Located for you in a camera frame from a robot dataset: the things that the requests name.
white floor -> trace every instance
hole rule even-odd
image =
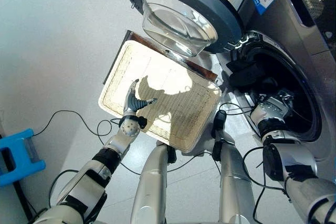
[[[110,119],[98,107],[102,82],[126,30],[142,34],[141,23],[141,15],[131,9],[128,0],[0,0],[0,120],[5,134],[28,127],[39,132],[60,109],[80,112],[93,130],[100,120]],[[242,154],[257,146],[242,116],[229,117],[226,130]],[[55,116],[33,141],[47,167],[23,179],[22,184],[27,198],[41,209],[47,206],[53,178],[64,169],[80,169],[101,145],[79,118],[69,113]],[[123,162],[140,172],[154,146],[155,140],[141,133]],[[189,158],[178,153],[176,164],[169,169]],[[260,153],[252,155],[247,166],[261,181],[261,169],[255,169],[260,161]],[[68,178],[60,179],[52,202]],[[98,219],[128,223],[138,181],[137,175],[118,167]],[[261,188],[253,189],[257,197]],[[167,221],[217,221],[218,193],[219,174],[213,160],[207,155],[195,158],[168,175]],[[0,223],[21,223],[23,213],[2,200],[0,209],[8,211],[0,216]],[[302,223],[277,191],[265,192],[258,218],[264,223]]]

rectangular tray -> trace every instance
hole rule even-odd
[[[138,98],[157,98],[157,103],[137,113],[148,120],[142,131],[182,152],[190,152],[218,103],[219,87],[159,52],[128,40],[109,73],[99,106],[122,117],[125,96],[135,79],[140,79]]]

black joint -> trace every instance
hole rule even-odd
[[[218,110],[215,118],[214,124],[211,130],[211,136],[216,139],[216,130],[220,131],[224,129],[224,124],[226,121],[226,112],[224,110]]]
[[[141,129],[144,129],[147,126],[147,118],[144,118],[143,116],[139,117],[138,124]]]
[[[143,116],[137,117],[136,115],[125,115],[119,121],[119,128],[122,125],[122,123],[125,121],[125,119],[131,119],[131,120],[134,120],[134,121],[138,122],[139,127],[141,129],[144,129],[147,126],[147,119],[144,118]]]
[[[121,162],[119,154],[110,148],[101,149],[92,160],[103,163],[110,170],[111,174],[114,173]]]
[[[80,213],[82,218],[83,218],[84,213],[88,209],[88,206],[86,206],[81,201],[79,201],[78,199],[76,199],[75,197],[71,195],[68,195],[65,198],[65,202],[62,202],[60,205],[66,205],[66,206],[72,207],[74,210]]]
[[[285,169],[295,181],[303,182],[309,178],[317,178],[310,165],[288,165]]]
[[[98,173],[96,173],[94,170],[87,170],[85,175],[92,178],[95,182],[97,182],[100,186],[106,187],[107,184],[110,182],[110,177],[107,177],[106,179],[103,179]]]
[[[283,181],[283,170],[282,170],[282,162],[281,157],[276,149],[276,147],[272,144],[264,146],[262,150],[262,161],[265,169],[265,173],[275,181]]]
[[[270,145],[270,144],[295,144],[295,141],[292,139],[285,139],[285,138],[278,138],[274,139],[271,135],[266,136],[263,145]]]
[[[260,136],[262,138],[263,136],[265,136],[267,133],[271,131],[276,131],[276,130],[285,131],[288,128],[283,121],[277,118],[269,118],[269,119],[264,119],[260,123],[258,123],[258,129],[259,129]]]
[[[177,160],[177,157],[176,157],[176,150],[167,145],[167,151],[168,151],[168,164],[174,164]]]
[[[212,158],[214,161],[221,161],[221,153],[222,153],[222,145],[223,142],[215,142],[214,148],[212,149]]]

blue plastic stool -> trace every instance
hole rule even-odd
[[[30,137],[34,135],[32,129],[27,129],[20,133],[0,139],[0,151],[9,149],[13,162],[14,170],[2,173],[0,170],[0,187],[11,184],[17,180],[29,176],[35,172],[46,168],[44,160],[39,160]]]

robotic hand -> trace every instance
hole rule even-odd
[[[135,97],[138,81],[135,80],[128,90],[117,134],[69,181],[59,194],[56,205],[41,215],[35,224],[83,224],[95,221],[107,198],[105,187],[130,144],[147,124],[147,119],[136,116],[137,110],[156,101],[155,98],[143,101]]]

